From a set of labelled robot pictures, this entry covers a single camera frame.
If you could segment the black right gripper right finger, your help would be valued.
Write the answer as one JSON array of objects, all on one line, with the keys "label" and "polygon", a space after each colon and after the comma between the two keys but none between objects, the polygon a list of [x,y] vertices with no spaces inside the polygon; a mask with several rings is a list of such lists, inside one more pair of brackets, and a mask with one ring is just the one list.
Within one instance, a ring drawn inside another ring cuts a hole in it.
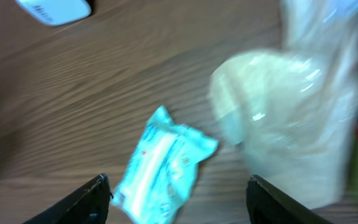
[{"label": "black right gripper right finger", "polygon": [[332,224],[258,175],[250,177],[246,194],[251,224]]}]

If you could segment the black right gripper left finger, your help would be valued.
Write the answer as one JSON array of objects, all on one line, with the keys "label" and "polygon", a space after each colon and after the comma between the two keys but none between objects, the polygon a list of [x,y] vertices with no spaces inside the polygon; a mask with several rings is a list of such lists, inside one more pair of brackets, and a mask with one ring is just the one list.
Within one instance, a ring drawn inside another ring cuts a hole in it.
[{"label": "black right gripper left finger", "polygon": [[105,224],[111,188],[106,174],[99,174],[24,224]]}]

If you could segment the teal snack packet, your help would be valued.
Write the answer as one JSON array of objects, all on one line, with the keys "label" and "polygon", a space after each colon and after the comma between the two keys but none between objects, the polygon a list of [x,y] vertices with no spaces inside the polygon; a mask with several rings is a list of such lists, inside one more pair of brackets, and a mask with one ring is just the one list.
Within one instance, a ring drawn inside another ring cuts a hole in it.
[{"label": "teal snack packet", "polygon": [[169,224],[190,198],[198,165],[218,140],[176,124],[164,106],[149,118],[111,204],[134,223]]}]

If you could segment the beige paper bag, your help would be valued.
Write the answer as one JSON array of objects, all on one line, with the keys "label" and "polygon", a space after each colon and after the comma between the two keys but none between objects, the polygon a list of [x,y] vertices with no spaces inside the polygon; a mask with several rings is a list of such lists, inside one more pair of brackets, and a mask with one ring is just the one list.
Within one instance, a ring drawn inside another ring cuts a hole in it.
[{"label": "beige paper bag", "polygon": [[252,175],[321,208],[346,187],[358,117],[358,1],[284,1],[281,15],[281,49],[221,64],[211,107]]}]

